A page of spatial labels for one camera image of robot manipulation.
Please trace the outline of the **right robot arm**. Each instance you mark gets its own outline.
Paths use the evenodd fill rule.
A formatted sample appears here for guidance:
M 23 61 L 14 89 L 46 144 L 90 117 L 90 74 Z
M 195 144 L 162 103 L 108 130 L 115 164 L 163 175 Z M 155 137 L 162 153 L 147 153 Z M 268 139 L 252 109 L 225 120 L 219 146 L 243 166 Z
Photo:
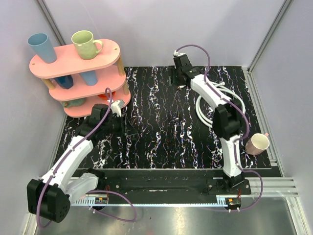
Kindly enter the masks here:
M 207 75 L 191 65 L 186 54 L 175 52 L 174 63 L 179 85 L 190 87 L 214 109 L 212 129 L 220 139 L 224 159 L 220 185 L 224 192 L 233 194 L 245 180 L 240 163 L 240 132 L 244 119 L 242 103 L 223 94 Z

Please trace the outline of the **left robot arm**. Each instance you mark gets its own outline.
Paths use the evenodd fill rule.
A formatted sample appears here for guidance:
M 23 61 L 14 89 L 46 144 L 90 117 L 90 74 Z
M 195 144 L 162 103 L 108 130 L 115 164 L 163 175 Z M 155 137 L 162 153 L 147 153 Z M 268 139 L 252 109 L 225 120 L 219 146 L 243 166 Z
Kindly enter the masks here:
M 89 168 L 78 179 L 70 179 L 105 134 L 121 137 L 137 134 L 122 115 L 123 105 L 122 100 L 109 105 L 95 104 L 91 115 L 76 128 L 70 144 L 54 166 L 40 179 L 32 179 L 28 183 L 28 210 L 36 216 L 39 227 L 43 227 L 41 218 L 56 223 L 63 221 L 70 206 L 86 194 L 113 194 L 106 184 L 105 173 L 100 170 Z

